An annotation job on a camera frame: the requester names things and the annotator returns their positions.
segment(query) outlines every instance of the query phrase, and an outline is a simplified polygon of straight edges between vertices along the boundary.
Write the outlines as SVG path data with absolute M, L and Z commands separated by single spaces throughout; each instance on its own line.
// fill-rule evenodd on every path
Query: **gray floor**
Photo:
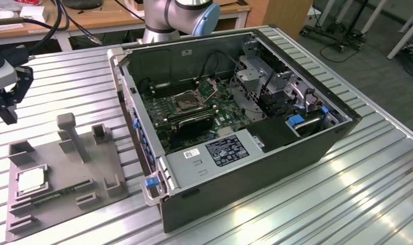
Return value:
M 324 8 L 328 0 L 317 0 L 316 6 Z M 343 1 L 337 1 L 332 13 Z M 353 3 L 345 17 L 348 22 L 357 10 Z M 357 30 L 361 30 L 372 10 L 365 9 Z M 365 93 L 365 95 L 413 130 L 413 77 L 405 72 L 400 62 L 401 57 L 388 60 L 387 55 L 403 37 L 399 33 L 403 24 L 385 16 L 380 16 L 367 35 L 367 44 L 361 51 L 344 63 L 333 63 L 320 56 L 320 49 L 333 40 L 311 34 L 300 37 L 301 45 L 335 69 L 335 71 Z M 333 49 L 324 51 L 332 60 L 343 60 L 355 50 L 340 54 Z

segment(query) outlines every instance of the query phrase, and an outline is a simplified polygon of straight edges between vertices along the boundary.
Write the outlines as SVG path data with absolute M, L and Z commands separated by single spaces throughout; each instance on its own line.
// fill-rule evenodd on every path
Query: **blue latch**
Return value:
M 325 106 L 321 106 L 321 110 L 323 110 L 324 114 L 329 113 L 329 108 L 327 108 Z
M 140 120 L 136 118 L 134 119 L 134 128 L 138 129 L 140 127 Z
M 145 187 L 152 188 L 155 186 L 160 185 L 160 179 L 157 177 L 151 177 L 145 179 Z
M 288 118 L 288 123 L 291 126 L 295 126 L 304 122 L 304 118 L 301 115 L 293 115 Z

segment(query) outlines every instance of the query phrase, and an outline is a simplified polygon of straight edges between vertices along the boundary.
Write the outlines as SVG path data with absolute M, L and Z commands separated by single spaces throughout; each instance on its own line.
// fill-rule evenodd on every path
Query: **circuit board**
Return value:
M 159 99 L 152 98 L 149 95 L 143 96 L 148 115 L 155 125 L 155 130 L 167 154 L 216 139 L 227 132 L 236 132 L 251 123 L 249 118 L 245 116 L 245 113 L 235 102 L 233 96 L 228 91 L 228 83 L 221 80 L 216 81 L 216 92 L 212 84 L 205 81 L 200 83 L 196 91 L 188 91 L 192 96 L 196 95 L 199 99 L 203 100 L 203 108 L 212 108 L 209 111 L 212 111 L 215 117 L 212 128 L 195 138 L 175 140 L 169 131 L 175 130 L 176 126 L 172 126 L 173 129 L 168 126 L 171 124 L 169 118 L 175 115 L 183 114 L 184 112 L 181 110 L 189 110 L 191 107 L 184 105 L 184 107 L 180 108 L 179 104 L 175 102 L 175 98 L 177 98 L 175 95 Z

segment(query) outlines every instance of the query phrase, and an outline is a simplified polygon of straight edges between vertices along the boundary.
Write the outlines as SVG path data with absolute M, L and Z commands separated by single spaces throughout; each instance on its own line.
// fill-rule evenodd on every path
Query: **white label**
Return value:
M 192 55 L 193 54 L 193 50 L 183 50 L 181 55 L 187 56 L 187 55 Z
M 200 151 L 199 151 L 199 149 L 196 148 L 196 149 L 192 149 L 192 150 L 188 151 L 188 152 L 184 152 L 184 155 L 185 155 L 185 158 L 188 159 L 188 158 L 191 158 L 191 157 L 195 157 L 196 155 L 200 155 Z
M 44 32 L 50 32 L 50 29 L 42 29 L 42 30 L 31 30 L 28 31 L 30 33 L 44 33 Z

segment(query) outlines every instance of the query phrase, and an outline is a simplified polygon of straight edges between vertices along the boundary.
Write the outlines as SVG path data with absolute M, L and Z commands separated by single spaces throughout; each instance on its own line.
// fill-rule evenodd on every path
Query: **motherboard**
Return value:
M 229 80 L 207 78 L 189 88 L 169 96 L 155 90 L 143 94 L 167 154 L 223 137 L 251 123 L 233 100 Z

